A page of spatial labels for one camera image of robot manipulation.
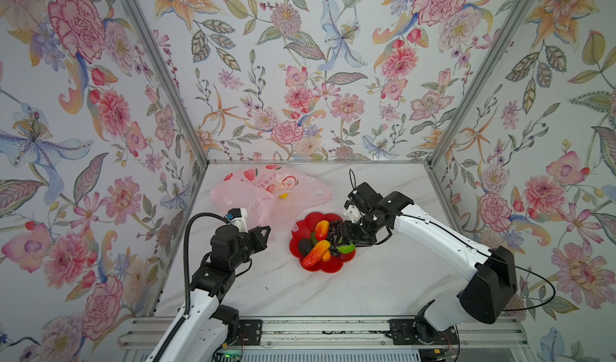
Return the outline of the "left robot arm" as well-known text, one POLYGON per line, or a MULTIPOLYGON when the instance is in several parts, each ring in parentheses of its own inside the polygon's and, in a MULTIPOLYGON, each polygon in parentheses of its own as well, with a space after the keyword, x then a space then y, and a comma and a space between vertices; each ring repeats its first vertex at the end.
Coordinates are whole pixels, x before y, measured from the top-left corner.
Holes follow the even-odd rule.
POLYGON ((189 268, 189 234, 184 235, 184 304, 149 361, 210 361, 238 337, 238 310, 221 303, 234 284, 237 268, 266 250, 271 228, 241 232, 233 224, 218 227, 211 250, 194 274, 189 268))

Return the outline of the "small orange red mango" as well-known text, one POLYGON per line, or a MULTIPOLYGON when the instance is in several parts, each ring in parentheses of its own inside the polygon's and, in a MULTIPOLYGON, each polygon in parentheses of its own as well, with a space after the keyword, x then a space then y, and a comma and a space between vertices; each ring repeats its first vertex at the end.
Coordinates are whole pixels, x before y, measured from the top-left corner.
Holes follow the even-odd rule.
POLYGON ((329 235, 329 230, 330 230, 330 222, 327 220, 320 221, 314 230, 314 236, 316 240, 318 242, 326 240, 329 235))

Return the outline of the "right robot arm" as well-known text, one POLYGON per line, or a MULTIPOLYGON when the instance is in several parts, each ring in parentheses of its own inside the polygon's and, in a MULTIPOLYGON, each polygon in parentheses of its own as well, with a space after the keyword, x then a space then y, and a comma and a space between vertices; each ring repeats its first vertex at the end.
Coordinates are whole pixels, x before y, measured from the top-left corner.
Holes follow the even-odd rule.
POLYGON ((446 292, 422 307, 414 320, 418 329, 442 333, 468 320, 494 324, 517 292, 511 251, 470 240, 406 195, 393 191, 382 196, 363 182, 349 193, 345 209, 344 243, 371 247, 380 230, 397 231, 431 251, 433 259, 446 262, 465 281, 460 291, 446 292))

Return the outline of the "dark avocado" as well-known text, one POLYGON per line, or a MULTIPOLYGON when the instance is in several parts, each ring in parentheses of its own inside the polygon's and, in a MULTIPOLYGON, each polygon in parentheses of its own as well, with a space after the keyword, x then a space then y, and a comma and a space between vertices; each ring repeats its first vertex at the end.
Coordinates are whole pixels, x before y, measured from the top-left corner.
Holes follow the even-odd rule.
POLYGON ((314 249, 314 244, 310 239, 302 239, 298 243, 298 251, 301 257, 308 256, 314 249))

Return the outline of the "pink plastic bag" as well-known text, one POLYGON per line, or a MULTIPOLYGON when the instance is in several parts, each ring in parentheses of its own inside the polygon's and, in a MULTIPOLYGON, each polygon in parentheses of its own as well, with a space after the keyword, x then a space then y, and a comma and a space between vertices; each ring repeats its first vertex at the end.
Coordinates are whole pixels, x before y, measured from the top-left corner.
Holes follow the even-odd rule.
POLYGON ((210 192, 223 213, 233 208, 248 211, 247 226, 270 226, 273 232, 290 230, 300 214, 331 199, 329 188, 319 180, 278 164, 250 166, 228 174, 210 192), (288 193, 288 198, 278 196, 288 193))

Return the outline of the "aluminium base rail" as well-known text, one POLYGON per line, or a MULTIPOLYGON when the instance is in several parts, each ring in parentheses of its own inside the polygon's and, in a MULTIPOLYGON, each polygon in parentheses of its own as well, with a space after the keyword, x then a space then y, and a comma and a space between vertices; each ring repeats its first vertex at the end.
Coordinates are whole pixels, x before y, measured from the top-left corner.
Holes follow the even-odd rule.
POLYGON ((410 330, 410 316, 264 316, 240 318, 234 347, 246 349, 520 349, 528 346, 522 326, 505 316, 495 324, 475 320, 436 334, 423 344, 410 330))

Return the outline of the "red flower-shaped plate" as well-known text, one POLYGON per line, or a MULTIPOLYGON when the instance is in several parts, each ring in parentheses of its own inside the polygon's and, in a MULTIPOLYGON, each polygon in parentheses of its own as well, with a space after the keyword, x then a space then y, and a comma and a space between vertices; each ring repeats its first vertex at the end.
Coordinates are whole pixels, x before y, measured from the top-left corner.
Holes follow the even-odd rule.
POLYGON ((342 229, 340 216, 312 212, 296 222, 290 254, 308 272, 335 274, 356 255, 355 244, 343 235, 342 229))

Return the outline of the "green lime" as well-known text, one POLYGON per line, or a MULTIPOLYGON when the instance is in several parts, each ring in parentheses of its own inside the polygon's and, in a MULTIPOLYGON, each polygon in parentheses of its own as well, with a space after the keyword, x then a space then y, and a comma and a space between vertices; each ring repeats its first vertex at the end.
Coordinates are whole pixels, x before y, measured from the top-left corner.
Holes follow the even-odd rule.
POLYGON ((336 247, 336 251, 338 251, 338 253, 343 254, 343 255, 351 254, 355 251, 355 245, 353 243, 346 244, 346 245, 338 245, 336 247))

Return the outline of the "large orange red mango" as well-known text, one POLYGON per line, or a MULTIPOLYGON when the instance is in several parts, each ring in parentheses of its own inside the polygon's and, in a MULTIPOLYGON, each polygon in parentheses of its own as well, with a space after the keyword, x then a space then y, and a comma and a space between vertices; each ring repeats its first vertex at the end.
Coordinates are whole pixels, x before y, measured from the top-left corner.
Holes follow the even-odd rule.
POLYGON ((331 258, 330 247, 331 244, 327 240, 317 242, 311 253, 304 257, 301 265, 304 268, 310 268, 314 267, 319 262, 328 262, 331 258))

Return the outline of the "dark purple grape bunch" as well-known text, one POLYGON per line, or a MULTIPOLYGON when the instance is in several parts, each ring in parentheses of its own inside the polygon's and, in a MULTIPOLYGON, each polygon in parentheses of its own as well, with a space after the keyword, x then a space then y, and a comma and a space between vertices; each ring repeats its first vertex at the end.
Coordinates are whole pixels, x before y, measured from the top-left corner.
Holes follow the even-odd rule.
POLYGON ((345 225, 342 220, 330 222, 327 240, 333 247, 342 246, 346 242, 344 228, 345 225))

